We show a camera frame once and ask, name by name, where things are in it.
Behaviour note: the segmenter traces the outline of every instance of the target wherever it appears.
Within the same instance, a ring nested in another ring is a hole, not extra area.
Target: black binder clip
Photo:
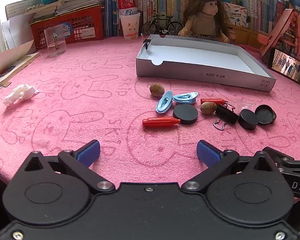
[[[239,116],[234,112],[235,107],[229,103],[226,103],[226,106],[223,106],[221,104],[217,105],[217,109],[215,111],[216,115],[220,117],[220,119],[213,123],[213,126],[217,128],[220,131],[223,131],[225,129],[225,125],[229,122],[231,124],[235,124],[235,122],[238,120]],[[219,128],[216,126],[216,124],[220,123],[221,120],[225,120],[226,122],[222,125],[222,128]]]
[[[145,39],[142,33],[141,33],[141,37],[142,37],[143,43],[146,44],[146,49],[148,49],[151,39]]]

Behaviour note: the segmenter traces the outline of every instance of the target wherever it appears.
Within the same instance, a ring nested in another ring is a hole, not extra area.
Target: black toy bicycle
[[[145,23],[142,27],[142,33],[145,36],[149,36],[151,34],[170,34],[177,36],[179,31],[183,28],[179,21],[172,21],[172,16],[167,16],[165,19],[160,19],[158,15],[152,16],[153,20],[149,23]],[[158,20],[165,20],[167,22],[167,27],[162,28]]]

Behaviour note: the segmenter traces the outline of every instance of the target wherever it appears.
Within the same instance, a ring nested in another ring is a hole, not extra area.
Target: doll's face
[[[217,1],[206,2],[204,4],[202,12],[208,15],[216,15],[218,12]]]

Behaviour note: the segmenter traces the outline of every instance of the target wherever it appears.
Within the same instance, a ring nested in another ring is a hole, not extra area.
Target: red crate
[[[104,6],[99,5],[36,22],[30,24],[30,26],[34,37],[35,46],[37,49],[45,49],[47,47],[44,36],[45,29],[61,23],[67,23],[70,29],[70,35],[66,38],[67,44],[81,41],[98,41],[104,39],[103,22]],[[88,28],[94,28],[95,37],[82,37],[82,30]]]

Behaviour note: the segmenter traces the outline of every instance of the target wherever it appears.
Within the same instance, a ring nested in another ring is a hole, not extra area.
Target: red plastic basket
[[[103,40],[103,22],[104,7],[99,5],[36,22],[30,24],[30,26],[35,46],[39,49],[47,47],[44,30],[61,23],[66,24],[65,37],[67,44]]]

